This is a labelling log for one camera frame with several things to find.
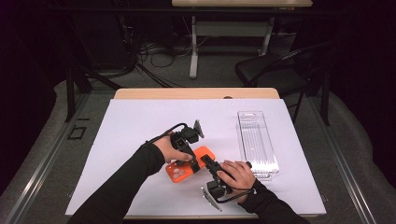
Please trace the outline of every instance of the orange object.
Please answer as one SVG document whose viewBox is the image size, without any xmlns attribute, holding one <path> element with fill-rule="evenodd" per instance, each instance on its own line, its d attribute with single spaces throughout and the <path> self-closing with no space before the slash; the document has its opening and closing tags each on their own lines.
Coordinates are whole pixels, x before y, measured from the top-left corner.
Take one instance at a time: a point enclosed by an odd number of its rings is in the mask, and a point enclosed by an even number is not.
<svg viewBox="0 0 396 224">
<path fill-rule="evenodd" d="M 196 160 L 198 161 L 199 167 L 202 169 L 205 167 L 205 163 L 201 160 L 201 157 L 208 155 L 212 160 L 215 159 L 215 154 L 209 150 L 207 147 L 198 147 L 194 150 Z M 172 162 L 165 167 L 166 173 L 174 183 L 178 183 L 190 175 L 194 174 L 194 171 L 190 167 L 189 162 L 184 162 L 183 165 L 178 166 L 176 162 Z"/>
</svg>

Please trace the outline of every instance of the clear plastic container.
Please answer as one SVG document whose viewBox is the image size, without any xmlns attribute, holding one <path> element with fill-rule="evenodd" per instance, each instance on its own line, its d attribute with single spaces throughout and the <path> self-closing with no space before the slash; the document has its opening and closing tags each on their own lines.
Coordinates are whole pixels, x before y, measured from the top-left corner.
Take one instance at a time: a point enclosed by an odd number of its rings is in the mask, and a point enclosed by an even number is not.
<svg viewBox="0 0 396 224">
<path fill-rule="evenodd" d="M 271 180 L 279 166 L 263 113 L 240 111 L 236 126 L 242 159 L 250 161 L 251 170 L 258 179 Z"/>
</svg>

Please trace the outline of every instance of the cable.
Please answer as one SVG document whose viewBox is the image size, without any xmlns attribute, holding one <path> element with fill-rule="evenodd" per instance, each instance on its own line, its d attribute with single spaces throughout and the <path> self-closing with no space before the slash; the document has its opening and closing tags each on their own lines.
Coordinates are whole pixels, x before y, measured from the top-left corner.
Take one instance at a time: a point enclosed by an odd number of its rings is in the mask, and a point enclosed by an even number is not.
<svg viewBox="0 0 396 224">
<path fill-rule="evenodd" d="M 231 197 L 231 198 L 229 198 L 229 199 L 226 199 L 226 200 L 220 201 L 220 200 L 217 200 L 217 199 L 216 199 L 216 202 L 217 202 L 217 203 L 227 203 L 227 202 L 230 202 L 230 201 L 232 201 L 232 200 L 234 200 L 234 199 L 237 199 L 237 198 L 239 198 L 239 197 L 242 197 L 242 196 L 244 196 L 244 195 L 247 195 L 247 194 L 249 194 L 249 193 L 257 194 L 257 193 L 261 193 L 261 192 L 263 192 L 263 191 L 265 191 L 265 190 L 267 190 L 267 189 L 265 189 L 265 188 L 260 188 L 260 189 L 235 189 L 235 190 L 246 190 L 246 191 L 245 191 L 245 192 L 242 192 L 242 193 L 240 193 L 240 194 L 237 194 L 237 195 L 235 195 L 235 196 L 233 196 L 233 197 Z"/>
<path fill-rule="evenodd" d="M 274 42 L 274 41 L 277 41 L 277 40 L 280 40 L 280 39 L 284 39 L 284 38 L 288 38 L 288 37 L 292 37 L 292 36 L 295 36 L 295 35 L 297 35 L 297 34 L 284 35 L 284 36 L 280 36 L 280 37 L 277 37 L 277 38 L 271 38 L 271 42 Z"/>
<path fill-rule="evenodd" d="M 170 132 L 172 132 L 175 128 L 177 128 L 179 126 L 184 126 L 184 128 L 188 128 L 189 127 L 186 123 L 179 123 L 179 124 L 173 126 L 172 128 L 166 130 L 161 135 L 158 135 L 157 137 L 154 137 L 154 138 L 150 139 L 149 141 L 146 141 L 141 147 L 146 146 L 146 145 L 151 144 L 151 143 L 154 143 L 158 139 L 165 137 L 166 135 L 168 135 Z"/>
<path fill-rule="evenodd" d="M 151 77 L 151 79 L 153 79 L 156 83 L 158 83 L 162 87 L 172 88 L 171 84 L 173 84 L 177 87 L 184 88 L 184 86 L 178 85 L 175 82 L 172 82 L 164 77 L 160 77 L 160 76 L 152 74 L 145 66 L 143 66 L 143 64 L 137 63 L 136 66 L 139 67 L 140 69 L 142 69 L 142 72 L 145 72 L 149 77 Z"/>
<path fill-rule="evenodd" d="M 169 66 L 172 65 L 172 63 L 175 61 L 175 54 L 173 54 L 172 52 L 170 52 L 170 56 L 172 57 L 172 60 L 171 60 L 170 63 L 168 63 L 168 64 L 166 64 L 166 65 L 156 65 L 156 64 L 154 64 L 154 62 L 153 62 L 154 55 L 157 55 L 157 54 L 152 54 L 151 57 L 150 57 L 150 60 L 149 60 L 150 63 L 151 63 L 151 65 L 154 66 L 154 67 L 159 67 L 159 68 L 169 67 Z"/>
</svg>

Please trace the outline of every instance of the floor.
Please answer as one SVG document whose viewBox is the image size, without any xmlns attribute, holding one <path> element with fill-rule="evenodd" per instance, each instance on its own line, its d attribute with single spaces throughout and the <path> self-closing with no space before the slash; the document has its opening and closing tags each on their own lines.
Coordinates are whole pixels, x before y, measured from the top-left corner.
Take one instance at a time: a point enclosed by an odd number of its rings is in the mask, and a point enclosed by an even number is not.
<svg viewBox="0 0 396 224">
<path fill-rule="evenodd" d="M 233 65 L 254 57 L 257 39 L 202 39 L 198 78 L 190 79 L 190 58 L 158 53 L 143 62 L 147 69 L 183 87 L 239 87 Z M 273 38 L 271 51 L 287 52 L 290 40 Z M 124 87 L 159 87 L 141 69 L 112 78 Z M 65 83 L 55 91 L 52 114 L 21 169 L 0 198 L 0 223 L 65 223 L 64 211 L 100 127 L 114 91 L 92 79 L 93 92 L 79 94 L 78 111 L 66 118 Z M 285 99 L 286 103 L 295 97 Z M 396 220 L 396 190 L 371 160 L 371 144 L 353 114 L 337 96 L 331 96 L 330 123 L 318 117 L 318 98 L 304 98 L 295 129 L 311 171 L 323 195 L 328 215 L 312 223 L 392 223 Z M 86 127 L 81 140 L 70 140 L 74 127 Z"/>
</svg>

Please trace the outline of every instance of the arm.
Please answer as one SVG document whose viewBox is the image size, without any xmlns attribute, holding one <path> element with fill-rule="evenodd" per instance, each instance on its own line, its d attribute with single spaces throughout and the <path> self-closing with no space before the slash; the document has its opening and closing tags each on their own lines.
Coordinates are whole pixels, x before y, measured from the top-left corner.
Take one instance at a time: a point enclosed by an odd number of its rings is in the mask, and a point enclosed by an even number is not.
<svg viewBox="0 0 396 224">
<path fill-rule="evenodd" d="M 249 193 L 238 198 L 237 201 L 247 212 L 256 213 L 262 223 L 309 223 L 257 180 L 244 162 L 225 161 L 221 164 L 221 168 L 232 177 L 222 171 L 218 172 L 219 177 L 230 187 L 236 189 L 236 194 L 243 192 L 240 189 L 257 189 L 257 194 Z"/>
<path fill-rule="evenodd" d="M 148 176 L 170 160 L 191 156 L 172 148 L 169 136 L 139 148 L 69 219 L 68 223 L 121 223 Z"/>
</svg>

